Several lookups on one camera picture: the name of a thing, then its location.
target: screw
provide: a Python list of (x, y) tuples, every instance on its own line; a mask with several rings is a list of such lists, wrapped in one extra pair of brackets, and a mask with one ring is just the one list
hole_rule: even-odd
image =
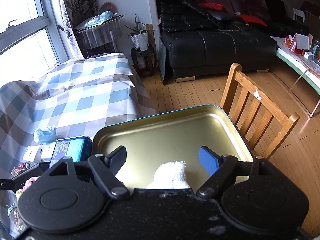
[(114, 187), (111, 190), (111, 193), (115, 196), (122, 196), (128, 193), (128, 190), (125, 187)]
[(212, 187), (202, 187), (199, 189), (199, 194), (202, 197), (211, 197), (214, 194), (214, 189)]

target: sticker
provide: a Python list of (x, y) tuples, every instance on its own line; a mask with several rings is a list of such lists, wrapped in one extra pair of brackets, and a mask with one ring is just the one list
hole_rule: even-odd
[(259, 95), (258, 90), (256, 89), (256, 91), (253, 93), (254, 97), (257, 98), (259, 101), (261, 101), (262, 97)]

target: checkered bedsheet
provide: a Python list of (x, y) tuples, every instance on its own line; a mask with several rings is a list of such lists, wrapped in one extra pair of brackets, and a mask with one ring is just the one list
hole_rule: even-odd
[[(103, 127), (156, 114), (136, 72), (122, 53), (68, 61), (38, 82), (0, 88), (0, 178), (22, 162), (38, 127), (55, 125), (62, 138), (94, 135)], [(0, 238), (14, 235), (7, 215), (15, 195), (0, 191)]]

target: chair backrest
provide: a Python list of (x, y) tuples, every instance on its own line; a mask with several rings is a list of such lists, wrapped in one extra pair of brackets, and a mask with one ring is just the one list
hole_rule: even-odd
[(249, 112), (244, 119), (244, 123), (240, 128), (240, 135), (244, 138), (247, 134), (250, 126), (256, 117), (261, 104), (266, 108), (262, 121), (258, 125), (257, 129), (253, 133), (252, 138), (247, 142), (248, 147), (253, 150), (268, 126), (270, 125), (273, 117), (282, 125), (282, 129), (268, 146), (268, 148), (262, 154), (263, 157), (269, 159), (274, 152), (279, 148), (283, 141), (287, 138), (289, 133), (297, 124), (300, 116), (294, 112), (290, 116), (287, 116), (265, 93), (253, 82), (249, 77), (241, 72), (242, 67), (238, 63), (233, 63), (230, 68), (227, 84), (222, 96), (220, 107), (229, 115), (232, 102), (234, 100), (238, 83), (242, 85), (242, 90), (239, 96), (239, 100), (234, 109), (231, 121), (236, 126), (239, 122), (240, 116), (247, 103), (249, 93), (254, 95), (253, 102), (250, 106)]

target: white cloth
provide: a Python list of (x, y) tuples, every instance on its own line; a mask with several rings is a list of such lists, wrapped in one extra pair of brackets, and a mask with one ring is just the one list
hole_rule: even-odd
[(181, 189), (190, 188), (187, 183), (184, 162), (169, 162), (162, 164), (155, 172), (153, 182), (148, 189)]

